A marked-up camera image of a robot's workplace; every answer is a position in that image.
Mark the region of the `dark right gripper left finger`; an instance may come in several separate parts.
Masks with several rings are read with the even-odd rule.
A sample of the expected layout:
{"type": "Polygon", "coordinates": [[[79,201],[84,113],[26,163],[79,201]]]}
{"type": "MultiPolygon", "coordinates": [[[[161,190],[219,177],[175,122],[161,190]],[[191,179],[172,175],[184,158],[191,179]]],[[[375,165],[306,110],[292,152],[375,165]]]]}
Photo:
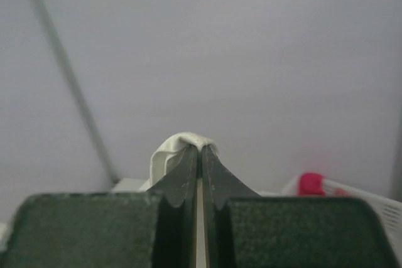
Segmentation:
{"type": "Polygon", "coordinates": [[[6,236],[7,267],[194,267],[197,150],[144,192],[27,198],[6,236]]]}

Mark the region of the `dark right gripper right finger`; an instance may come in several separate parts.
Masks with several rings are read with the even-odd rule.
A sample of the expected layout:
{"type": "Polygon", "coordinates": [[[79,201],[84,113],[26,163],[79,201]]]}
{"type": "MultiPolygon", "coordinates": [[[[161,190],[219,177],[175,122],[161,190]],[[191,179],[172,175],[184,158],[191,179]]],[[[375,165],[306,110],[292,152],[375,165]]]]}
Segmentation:
{"type": "Polygon", "coordinates": [[[201,152],[208,267],[397,267],[380,219],[362,199],[263,197],[211,147],[201,152]]]}

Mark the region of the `cream white t shirt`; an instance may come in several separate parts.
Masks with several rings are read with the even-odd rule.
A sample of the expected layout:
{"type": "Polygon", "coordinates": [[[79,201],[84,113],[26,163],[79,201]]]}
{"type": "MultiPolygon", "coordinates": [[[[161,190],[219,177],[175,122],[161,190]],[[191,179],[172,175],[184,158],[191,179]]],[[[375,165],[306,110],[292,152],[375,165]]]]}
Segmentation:
{"type": "Polygon", "coordinates": [[[215,142],[192,132],[169,137],[150,160],[147,193],[160,197],[153,267],[206,267],[202,149],[215,142]]]}

